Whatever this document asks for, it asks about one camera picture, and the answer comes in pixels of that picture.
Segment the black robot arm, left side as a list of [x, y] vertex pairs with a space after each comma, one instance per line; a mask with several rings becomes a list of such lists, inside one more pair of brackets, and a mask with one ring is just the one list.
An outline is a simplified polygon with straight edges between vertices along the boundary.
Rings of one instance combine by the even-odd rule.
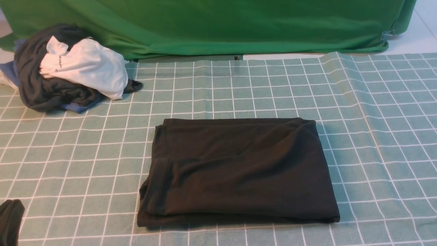
[[22, 201], [6, 200], [0, 206], [0, 245], [17, 246], [20, 226], [25, 212]]

